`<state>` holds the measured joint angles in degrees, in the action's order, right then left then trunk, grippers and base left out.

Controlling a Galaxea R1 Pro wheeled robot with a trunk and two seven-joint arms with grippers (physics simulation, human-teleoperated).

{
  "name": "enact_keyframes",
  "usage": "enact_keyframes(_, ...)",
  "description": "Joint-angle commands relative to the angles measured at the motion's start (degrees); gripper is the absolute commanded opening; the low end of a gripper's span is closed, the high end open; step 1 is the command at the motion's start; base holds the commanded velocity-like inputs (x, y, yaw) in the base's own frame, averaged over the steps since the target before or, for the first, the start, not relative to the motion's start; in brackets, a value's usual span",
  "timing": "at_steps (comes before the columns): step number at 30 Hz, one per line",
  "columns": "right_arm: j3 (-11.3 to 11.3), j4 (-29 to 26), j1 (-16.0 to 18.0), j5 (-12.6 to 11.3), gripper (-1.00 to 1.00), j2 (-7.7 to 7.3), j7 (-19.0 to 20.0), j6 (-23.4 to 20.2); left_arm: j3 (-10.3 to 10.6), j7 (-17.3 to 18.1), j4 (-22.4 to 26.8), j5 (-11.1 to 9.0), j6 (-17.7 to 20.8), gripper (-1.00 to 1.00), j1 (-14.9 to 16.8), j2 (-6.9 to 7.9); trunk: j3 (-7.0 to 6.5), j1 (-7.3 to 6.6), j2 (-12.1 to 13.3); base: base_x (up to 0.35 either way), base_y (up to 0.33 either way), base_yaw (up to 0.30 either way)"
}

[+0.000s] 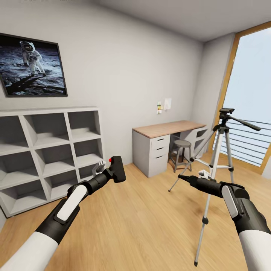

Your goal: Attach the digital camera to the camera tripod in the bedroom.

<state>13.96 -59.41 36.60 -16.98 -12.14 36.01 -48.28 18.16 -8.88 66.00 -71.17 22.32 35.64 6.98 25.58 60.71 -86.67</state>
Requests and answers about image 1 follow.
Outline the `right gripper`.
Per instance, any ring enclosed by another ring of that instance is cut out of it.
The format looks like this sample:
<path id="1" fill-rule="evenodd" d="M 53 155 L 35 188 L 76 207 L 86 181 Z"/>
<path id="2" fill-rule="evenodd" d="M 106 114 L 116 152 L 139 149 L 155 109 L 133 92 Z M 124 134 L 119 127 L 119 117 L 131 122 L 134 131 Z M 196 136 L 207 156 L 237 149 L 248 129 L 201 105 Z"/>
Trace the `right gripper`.
<path id="1" fill-rule="evenodd" d="M 178 175 L 178 178 L 181 178 L 185 181 L 188 181 L 190 183 L 190 186 L 197 188 L 200 191 L 203 191 L 205 193 L 211 194 L 209 191 L 210 184 L 213 181 L 206 180 L 203 178 L 196 177 L 194 175 L 192 176 L 183 176 L 183 175 Z"/>

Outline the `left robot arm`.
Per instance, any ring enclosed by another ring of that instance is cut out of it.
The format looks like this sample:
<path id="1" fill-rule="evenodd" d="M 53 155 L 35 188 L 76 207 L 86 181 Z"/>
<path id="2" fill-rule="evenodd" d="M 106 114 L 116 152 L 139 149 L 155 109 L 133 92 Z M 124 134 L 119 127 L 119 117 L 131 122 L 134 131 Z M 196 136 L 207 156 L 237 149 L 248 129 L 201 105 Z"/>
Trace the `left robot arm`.
<path id="1" fill-rule="evenodd" d="M 80 202 L 104 187 L 113 177 L 115 171 L 108 168 L 100 172 L 105 164 L 103 160 L 98 162 L 92 170 L 94 177 L 91 180 L 84 180 L 68 189 L 67 198 L 60 201 L 0 271 L 45 271 L 80 211 Z"/>

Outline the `camera tripod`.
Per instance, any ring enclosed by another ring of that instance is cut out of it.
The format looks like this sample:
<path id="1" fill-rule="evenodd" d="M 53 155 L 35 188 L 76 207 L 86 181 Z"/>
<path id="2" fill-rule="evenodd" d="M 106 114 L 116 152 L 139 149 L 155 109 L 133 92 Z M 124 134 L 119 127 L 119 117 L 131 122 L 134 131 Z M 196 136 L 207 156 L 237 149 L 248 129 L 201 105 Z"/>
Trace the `camera tripod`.
<path id="1" fill-rule="evenodd" d="M 248 123 L 248 122 L 245 122 L 245 121 L 241 121 L 241 120 L 236 119 L 236 118 L 234 118 L 234 117 L 232 117 L 232 116 L 230 116 L 230 115 L 227 114 L 227 113 L 232 113 L 233 111 L 234 111 L 234 108 L 222 108 L 222 109 L 220 109 L 220 116 L 219 116 L 219 118 L 222 119 L 222 123 L 219 124 L 219 125 L 216 125 L 212 129 L 212 131 L 210 132 L 210 135 L 203 142 L 203 144 L 198 149 L 198 151 L 196 152 L 196 154 L 193 157 L 190 158 L 189 164 L 186 166 L 186 168 L 183 170 L 183 172 L 180 175 L 184 174 L 184 172 L 186 171 L 186 169 L 189 167 L 189 165 L 193 161 L 198 161 L 201 164 L 204 164 L 207 167 L 209 167 L 210 174 L 211 174 L 211 177 L 212 177 L 210 179 L 210 181 L 216 182 L 216 179 L 215 179 L 216 169 L 228 168 L 228 170 L 230 171 L 231 182 L 234 183 L 234 179 L 233 179 L 233 170 L 234 170 L 234 168 L 232 166 L 231 147 L 230 147 L 230 139 L 229 139 L 229 129 L 230 128 L 226 125 L 226 122 L 229 119 L 233 119 L 235 121 L 241 122 L 243 125 L 248 126 L 248 127 L 252 128 L 252 129 L 254 129 L 256 131 L 260 131 L 262 128 L 260 128 L 260 127 L 258 127 L 256 125 L 252 125 L 251 123 Z M 208 164 L 208 163 L 206 163 L 204 161 L 201 161 L 200 159 L 197 159 L 196 156 L 199 154 L 199 152 L 202 150 L 202 148 L 206 145 L 206 143 L 209 141 L 209 139 L 211 138 L 211 136 L 217 130 L 218 130 L 218 136 L 217 136 L 215 148 L 214 148 L 214 151 L 213 151 L 213 156 L 212 156 L 211 164 Z M 223 139 L 224 133 L 225 133 L 226 146 L 227 146 L 228 165 L 217 165 L 218 164 L 218 160 L 219 160 L 221 143 L 222 143 L 222 139 Z M 197 253 L 196 253 L 196 259 L 194 261 L 194 265 L 195 266 L 198 265 L 198 256 L 199 256 L 199 251 L 200 251 L 200 247 L 201 247 L 201 241 L 202 241 L 202 236 L 203 236 L 203 232 L 204 232 L 204 226 L 205 226 L 205 224 L 208 224 L 208 222 L 209 222 L 208 219 L 207 219 L 207 212 L 208 212 L 208 208 L 209 208 L 210 197 L 211 197 L 211 194 L 208 194 L 204 216 L 202 217 L 202 229 L 201 229 L 201 234 L 200 234 L 200 238 L 199 238 L 199 244 L 198 244 L 198 249 L 197 249 Z"/>

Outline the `digital camera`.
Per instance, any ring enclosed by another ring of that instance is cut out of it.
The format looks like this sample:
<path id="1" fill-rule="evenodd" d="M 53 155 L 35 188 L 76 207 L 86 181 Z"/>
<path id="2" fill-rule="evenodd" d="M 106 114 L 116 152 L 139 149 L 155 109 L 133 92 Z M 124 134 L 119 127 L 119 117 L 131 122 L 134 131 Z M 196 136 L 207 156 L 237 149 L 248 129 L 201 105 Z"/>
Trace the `digital camera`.
<path id="1" fill-rule="evenodd" d="M 113 179 L 115 183 L 121 183 L 126 181 L 121 156 L 113 156 L 112 158 L 109 159 L 109 162 L 111 162 L 111 166 L 108 169 L 110 171 L 115 171 L 111 179 Z"/>

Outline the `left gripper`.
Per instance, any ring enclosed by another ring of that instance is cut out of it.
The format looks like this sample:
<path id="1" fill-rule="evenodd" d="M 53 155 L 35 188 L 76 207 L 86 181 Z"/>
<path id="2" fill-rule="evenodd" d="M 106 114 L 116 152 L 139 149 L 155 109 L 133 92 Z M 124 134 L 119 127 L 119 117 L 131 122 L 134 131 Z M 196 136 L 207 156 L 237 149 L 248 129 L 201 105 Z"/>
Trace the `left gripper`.
<path id="1" fill-rule="evenodd" d="M 98 184 L 99 184 L 99 188 L 102 188 L 105 186 L 105 184 L 107 184 L 107 182 L 113 177 L 115 171 L 110 171 L 108 168 L 106 168 L 101 174 L 95 176 L 92 179 L 97 180 Z"/>

